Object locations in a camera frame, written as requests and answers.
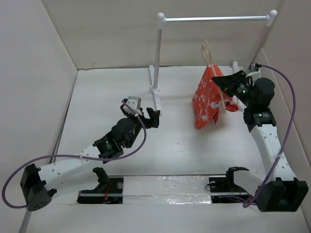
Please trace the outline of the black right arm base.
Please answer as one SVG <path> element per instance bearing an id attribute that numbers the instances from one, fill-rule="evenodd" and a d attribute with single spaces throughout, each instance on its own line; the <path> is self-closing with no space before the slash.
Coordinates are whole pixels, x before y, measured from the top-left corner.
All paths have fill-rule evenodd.
<path id="1" fill-rule="evenodd" d="M 205 190 L 211 194 L 212 203 L 243 203 L 250 195 L 234 183 L 234 172 L 249 171 L 240 166 L 230 167 L 225 175 L 210 176 Z"/>

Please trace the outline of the orange white tie-dye trousers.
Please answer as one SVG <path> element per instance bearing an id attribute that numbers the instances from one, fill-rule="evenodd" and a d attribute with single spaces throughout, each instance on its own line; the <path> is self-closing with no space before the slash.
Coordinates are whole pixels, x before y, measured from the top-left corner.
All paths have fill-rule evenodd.
<path id="1" fill-rule="evenodd" d="M 222 71 L 216 64 L 208 65 L 192 98 L 194 126 L 198 130 L 209 123 L 218 122 L 222 103 L 229 112 L 239 110 L 238 104 L 232 97 L 220 93 L 218 86 L 212 80 L 215 76 L 223 76 Z"/>

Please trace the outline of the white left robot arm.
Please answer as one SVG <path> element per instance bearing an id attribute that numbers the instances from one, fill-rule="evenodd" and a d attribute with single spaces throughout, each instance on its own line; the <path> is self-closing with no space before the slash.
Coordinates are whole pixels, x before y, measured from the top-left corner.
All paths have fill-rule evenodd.
<path id="1" fill-rule="evenodd" d="M 144 143 L 142 142 L 134 151 L 125 155 L 124 149 L 130 149 L 138 134 L 146 134 L 147 129 L 158 128 L 160 111 L 147 108 L 148 118 L 144 116 L 141 107 L 131 107 L 129 104 L 121 105 L 124 118 L 102 138 L 96 140 L 90 147 L 77 155 L 61 155 L 60 161 L 53 164 L 37 167 L 34 161 L 23 168 L 20 181 L 21 190 L 30 212 L 47 206 L 57 197 L 73 191 L 79 194 L 98 194 L 103 198 L 104 204 L 121 203 L 122 190 L 117 188 L 120 178 L 110 178 L 98 163 L 125 159 L 137 153 Z M 76 183 L 73 178 L 83 170 L 91 169 L 96 177 L 91 182 L 92 189 L 83 189 L 81 182 Z"/>

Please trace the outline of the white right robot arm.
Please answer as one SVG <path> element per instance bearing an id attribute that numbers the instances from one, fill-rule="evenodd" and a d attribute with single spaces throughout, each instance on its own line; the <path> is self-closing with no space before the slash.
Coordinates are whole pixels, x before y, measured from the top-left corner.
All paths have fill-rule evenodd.
<path id="1" fill-rule="evenodd" d="M 230 192 L 238 188 L 249 197 L 243 206 L 255 204 L 261 212 L 295 212 L 309 188 L 290 168 L 284 154 L 284 144 L 277 136 L 276 120 L 269 107 L 275 84 L 268 78 L 255 81 L 242 70 L 228 76 L 213 77 L 212 81 L 229 97 L 244 105 L 243 119 L 261 156 L 265 178 L 261 180 L 249 169 L 230 167 L 220 183 Z"/>

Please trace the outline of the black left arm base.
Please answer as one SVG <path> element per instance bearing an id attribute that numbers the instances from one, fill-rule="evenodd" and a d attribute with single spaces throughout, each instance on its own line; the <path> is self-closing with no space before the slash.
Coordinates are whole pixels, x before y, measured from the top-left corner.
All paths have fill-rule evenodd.
<path id="1" fill-rule="evenodd" d="M 102 167 L 95 167 L 93 172 L 98 177 L 94 189 L 81 190 L 78 193 L 79 204 L 123 204 L 123 176 L 109 177 Z"/>

